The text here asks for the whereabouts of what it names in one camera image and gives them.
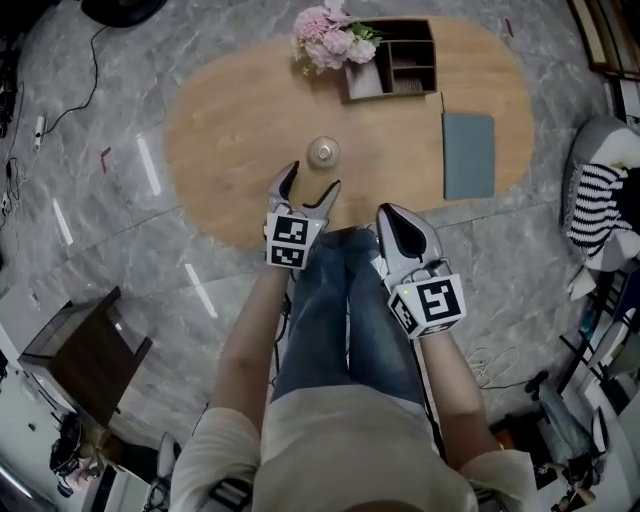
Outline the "wooden framed glass cabinet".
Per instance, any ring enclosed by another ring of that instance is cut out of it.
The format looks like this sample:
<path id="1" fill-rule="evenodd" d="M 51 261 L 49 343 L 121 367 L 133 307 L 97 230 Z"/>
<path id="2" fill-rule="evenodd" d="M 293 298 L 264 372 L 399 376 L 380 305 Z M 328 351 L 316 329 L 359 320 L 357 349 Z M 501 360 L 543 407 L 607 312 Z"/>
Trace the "wooden framed glass cabinet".
<path id="1" fill-rule="evenodd" d="M 640 82 L 640 0 L 567 0 L 589 67 Z"/>

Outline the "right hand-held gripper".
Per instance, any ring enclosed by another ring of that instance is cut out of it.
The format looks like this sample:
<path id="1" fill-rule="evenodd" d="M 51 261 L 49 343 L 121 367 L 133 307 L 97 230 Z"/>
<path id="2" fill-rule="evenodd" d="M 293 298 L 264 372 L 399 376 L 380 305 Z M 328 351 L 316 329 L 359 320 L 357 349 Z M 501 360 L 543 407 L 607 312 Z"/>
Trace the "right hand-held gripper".
<path id="1" fill-rule="evenodd" d="M 387 262 L 429 261 L 389 273 L 387 305 L 410 340 L 445 332 L 467 315 L 460 275 L 442 256 L 435 229 L 414 212 L 383 203 L 376 213 L 381 255 Z"/>

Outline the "person's left forearm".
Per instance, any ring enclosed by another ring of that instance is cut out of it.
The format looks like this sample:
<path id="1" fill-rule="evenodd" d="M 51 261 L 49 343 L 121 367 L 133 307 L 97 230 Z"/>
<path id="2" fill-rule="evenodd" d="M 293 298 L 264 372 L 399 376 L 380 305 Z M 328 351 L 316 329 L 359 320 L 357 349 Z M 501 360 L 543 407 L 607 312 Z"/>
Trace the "person's left forearm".
<path id="1" fill-rule="evenodd" d="M 262 428 L 280 310 L 289 272 L 266 266 L 257 277 L 219 358 L 211 408 L 227 408 Z"/>

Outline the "black clothing pile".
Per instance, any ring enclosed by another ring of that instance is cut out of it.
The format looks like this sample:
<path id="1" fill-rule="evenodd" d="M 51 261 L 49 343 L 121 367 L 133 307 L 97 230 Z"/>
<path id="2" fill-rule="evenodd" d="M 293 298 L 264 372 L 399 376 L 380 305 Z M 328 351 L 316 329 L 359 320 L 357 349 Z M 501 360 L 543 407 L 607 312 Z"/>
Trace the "black clothing pile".
<path id="1" fill-rule="evenodd" d="M 640 167 L 627 170 L 617 205 L 622 219 L 640 232 Z"/>

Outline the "black white striped blanket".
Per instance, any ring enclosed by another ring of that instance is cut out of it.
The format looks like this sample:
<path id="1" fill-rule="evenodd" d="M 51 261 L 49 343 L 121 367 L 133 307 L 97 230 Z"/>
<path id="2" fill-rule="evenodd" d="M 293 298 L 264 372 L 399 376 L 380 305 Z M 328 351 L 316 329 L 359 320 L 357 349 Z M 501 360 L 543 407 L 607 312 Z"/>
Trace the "black white striped blanket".
<path id="1" fill-rule="evenodd" d="M 585 259 L 596 257 L 618 233 L 640 235 L 622 219 L 617 205 L 617 196 L 628 169 L 632 168 L 598 163 L 574 167 L 564 230 L 571 244 Z"/>

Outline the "small glass jar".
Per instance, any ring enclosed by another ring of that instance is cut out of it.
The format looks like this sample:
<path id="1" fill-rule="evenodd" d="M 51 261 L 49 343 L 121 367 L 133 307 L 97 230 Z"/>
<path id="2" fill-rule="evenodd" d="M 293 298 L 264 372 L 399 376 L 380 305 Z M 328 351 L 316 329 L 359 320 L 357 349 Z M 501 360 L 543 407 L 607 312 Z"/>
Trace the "small glass jar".
<path id="1" fill-rule="evenodd" d="M 307 162 L 313 169 L 334 169 L 340 162 L 341 148 L 332 137 L 315 138 L 307 148 Z"/>

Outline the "black white round robot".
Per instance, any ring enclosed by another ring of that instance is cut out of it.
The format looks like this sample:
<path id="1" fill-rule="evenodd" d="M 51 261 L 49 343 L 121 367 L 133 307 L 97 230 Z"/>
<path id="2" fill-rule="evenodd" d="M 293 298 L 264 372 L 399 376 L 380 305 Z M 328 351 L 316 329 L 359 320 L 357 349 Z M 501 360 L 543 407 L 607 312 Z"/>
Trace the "black white round robot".
<path id="1" fill-rule="evenodd" d="M 81 0 L 81 10 L 93 21 L 113 28 L 139 25 L 157 13 L 167 0 Z"/>

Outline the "dark wooden organizer box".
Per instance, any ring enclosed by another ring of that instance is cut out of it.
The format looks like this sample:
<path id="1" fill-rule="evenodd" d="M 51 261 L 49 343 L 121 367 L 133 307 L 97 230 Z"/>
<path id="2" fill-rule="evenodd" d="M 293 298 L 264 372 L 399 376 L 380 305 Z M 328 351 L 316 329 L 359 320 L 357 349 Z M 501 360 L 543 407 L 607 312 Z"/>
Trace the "dark wooden organizer box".
<path id="1" fill-rule="evenodd" d="M 351 101 L 437 91 L 435 38 L 426 18 L 371 18 L 364 25 L 379 44 L 371 61 L 345 69 Z"/>

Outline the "wooden oval coffee table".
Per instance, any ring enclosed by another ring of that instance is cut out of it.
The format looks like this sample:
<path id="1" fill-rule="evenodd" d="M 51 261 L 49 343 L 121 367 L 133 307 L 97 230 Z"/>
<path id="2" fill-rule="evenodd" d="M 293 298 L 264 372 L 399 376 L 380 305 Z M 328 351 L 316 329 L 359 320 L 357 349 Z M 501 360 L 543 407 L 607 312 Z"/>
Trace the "wooden oval coffee table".
<path id="1" fill-rule="evenodd" d="M 529 168 L 534 145 L 530 95 L 508 47 L 484 27 L 432 17 L 437 91 L 351 102 L 344 77 L 295 69 L 291 45 L 276 38 L 214 60 L 192 74 L 167 118 L 165 154 L 178 198 L 194 224 L 220 241 L 253 248 L 263 240 L 267 191 L 298 160 L 294 204 L 314 203 L 341 181 L 331 229 L 370 222 L 379 205 L 415 212 L 443 207 L 441 116 L 479 113 L 495 123 L 495 189 Z M 334 169 L 313 169 L 317 137 L 340 145 Z"/>

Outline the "grey white beanbag chair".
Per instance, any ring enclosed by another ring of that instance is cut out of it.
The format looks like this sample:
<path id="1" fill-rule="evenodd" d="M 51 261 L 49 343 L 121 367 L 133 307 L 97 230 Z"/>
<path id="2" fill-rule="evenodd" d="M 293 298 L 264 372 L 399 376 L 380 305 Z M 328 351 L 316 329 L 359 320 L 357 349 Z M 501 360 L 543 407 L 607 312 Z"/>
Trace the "grey white beanbag chair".
<path id="1" fill-rule="evenodd" d="M 638 168 L 640 135 L 614 117 L 589 120 L 580 128 L 571 145 L 562 181 L 560 223 L 571 253 L 591 270 L 618 270 L 631 258 L 640 254 L 640 235 L 633 232 L 618 233 L 606 243 L 604 250 L 596 257 L 585 259 L 571 244 L 564 230 L 564 219 L 571 201 L 570 181 L 574 175 L 574 167 L 583 163 Z"/>

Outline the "person's blue jeans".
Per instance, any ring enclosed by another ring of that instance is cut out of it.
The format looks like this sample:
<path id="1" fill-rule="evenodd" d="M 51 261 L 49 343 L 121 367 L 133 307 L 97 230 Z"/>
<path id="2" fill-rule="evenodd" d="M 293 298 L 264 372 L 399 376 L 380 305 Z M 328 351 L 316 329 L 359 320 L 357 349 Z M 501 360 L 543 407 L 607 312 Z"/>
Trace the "person's blue jeans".
<path id="1" fill-rule="evenodd" d="M 369 229 L 325 234 L 317 242 L 296 279 L 273 399 L 362 385 L 423 411 L 419 366 L 373 265 L 379 255 Z"/>

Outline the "person's right forearm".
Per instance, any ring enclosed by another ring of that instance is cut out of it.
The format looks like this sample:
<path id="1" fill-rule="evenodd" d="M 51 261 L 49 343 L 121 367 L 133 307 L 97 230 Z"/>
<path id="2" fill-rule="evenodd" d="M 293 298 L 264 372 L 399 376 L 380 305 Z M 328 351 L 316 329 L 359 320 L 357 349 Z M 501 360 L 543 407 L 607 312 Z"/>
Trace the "person's right forearm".
<path id="1" fill-rule="evenodd" d="M 481 391 L 453 336 L 440 332 L 419 343 L 449 466 L 459 470 L 482 454 L 498 451 Z"/>

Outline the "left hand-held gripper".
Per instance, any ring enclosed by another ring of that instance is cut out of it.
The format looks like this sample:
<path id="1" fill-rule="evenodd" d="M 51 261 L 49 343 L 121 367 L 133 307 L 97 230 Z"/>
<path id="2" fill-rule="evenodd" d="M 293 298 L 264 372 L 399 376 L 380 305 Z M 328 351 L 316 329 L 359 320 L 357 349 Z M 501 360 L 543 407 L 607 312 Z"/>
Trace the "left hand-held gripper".
<path id="1" fill-rule="evenodd" d="M 306 268 L 341 190 L 341 181 L 336 180 L 316 203 L 304 203 L 302 209 L 293 209 L 288 203 L 299 166 L 298 160 L 288 164 L 271 182 L 268 203 L 277 205 L 267 214 L 264 226 L 266 263 L 289 270 Z"/>

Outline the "pink flower bouquet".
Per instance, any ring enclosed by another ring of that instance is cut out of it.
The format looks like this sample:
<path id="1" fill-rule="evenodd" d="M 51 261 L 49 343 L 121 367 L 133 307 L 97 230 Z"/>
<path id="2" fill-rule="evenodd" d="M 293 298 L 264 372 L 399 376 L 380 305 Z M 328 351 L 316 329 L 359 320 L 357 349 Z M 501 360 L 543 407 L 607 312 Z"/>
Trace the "pink flower bouquet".
<path id="1" fill-rule="evenodd" d="M 302 10 L 292 29 L 292 59 L 305 76 L 371 61 L 381 32 L 349 15 L 345 0 L 324 0 Z"/>

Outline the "person's cream shirt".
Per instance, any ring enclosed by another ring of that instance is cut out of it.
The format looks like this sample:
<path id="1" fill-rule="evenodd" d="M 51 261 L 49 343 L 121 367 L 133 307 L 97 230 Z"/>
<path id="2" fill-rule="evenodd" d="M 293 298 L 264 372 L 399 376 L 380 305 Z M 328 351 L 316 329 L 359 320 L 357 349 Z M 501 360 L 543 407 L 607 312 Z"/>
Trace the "person's cream shirt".
<path id="1" fill-rule="evenodd" d="M 175 466 L 170 512 L 197 512 L 228 477 L 249 484 L 252 512 L 340 512 L 371 501 L 478 512 L 480 490 L 509 512 L 541 511 L 528 454 L 494 451 L 453 470 L 417 405 L 361 385 L 290 392 L 269 405 L 262 429 L 235 410 L 208 410 Z"/>

